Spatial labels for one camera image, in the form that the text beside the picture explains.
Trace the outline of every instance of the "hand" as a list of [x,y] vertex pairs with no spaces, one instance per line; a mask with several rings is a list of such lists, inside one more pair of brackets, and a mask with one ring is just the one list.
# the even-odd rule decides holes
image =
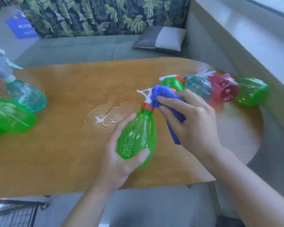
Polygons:
[[150,154],[149,149],[146,148],[141,150],[136,156],[124,160],[116,152],[117,140],[121,135],[121,131],[135,117],[136,113],[130,114],[118,123],[104,147],[102,164],[95,180],[112,192],[120,188],[125,183],[129,174],[143,164]]
[[196,156],[199,161],[222,149],[216,127],[215,110],[188,89],[176,94],[187,103],[162,96],[158,96],[157,100],[185,115],[186,120],[181,123],[167,107],[159,107],[182,146]]

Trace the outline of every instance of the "wooden table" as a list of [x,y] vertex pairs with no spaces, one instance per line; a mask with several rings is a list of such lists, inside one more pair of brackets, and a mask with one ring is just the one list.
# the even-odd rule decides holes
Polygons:
[[[127,114],[140,111],[144,90],[159,77],[213,70],[184,58],[151,58],[27,68],[15,73],[44,91],[47,106],[22,134],[0,137],[0,198],[86,190],[96,175],[108,135]],[[263,120],[258,107],[214,105],[221,143],[247,164],[258,151]],[[108,115],[104,122],[101,118]],[[156,109],[157,145],[145,168],[122,188],[203,183],[215,180],[182,146],[174,145]]]

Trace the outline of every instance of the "pillow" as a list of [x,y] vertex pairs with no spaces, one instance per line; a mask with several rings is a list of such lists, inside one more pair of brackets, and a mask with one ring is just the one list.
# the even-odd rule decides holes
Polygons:
[[180,52],[185,34],[185,29],[166,26],[148,26],[143,35],[133,44],[133,47]]

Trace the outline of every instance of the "floor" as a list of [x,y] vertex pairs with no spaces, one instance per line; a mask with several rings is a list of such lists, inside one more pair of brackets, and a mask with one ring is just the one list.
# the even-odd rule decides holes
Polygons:
[[[14,16],[19,6],[0,10],[0,49],[6,51],[9,60],[15,60],[38,38],[17,39],[5,20]],[[59,227],[82,196],[82,193],[52,195],[50,206],[38,210],[34,227]],[[38,198],[18,198],[39,200]],[[212,227],[216,218],[206,184],[166,186],[157,188],[116,191],[106,206],[101,220],[104,226],[183,226]]]

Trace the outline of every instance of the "person's left hand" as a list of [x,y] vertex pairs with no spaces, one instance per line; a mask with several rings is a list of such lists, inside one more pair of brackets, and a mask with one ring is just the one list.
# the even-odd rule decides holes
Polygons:
[[102,164],[95,180],[111,192],[119,189],[125,183],[129,174],[144,163],[150,154],[149,149],[146,148],[141,150],[136,156],[124,160],[116,152],[117,140],[121,135],[121,131],[135,117],[136,113],[130,114],[118,123],[104,147]]

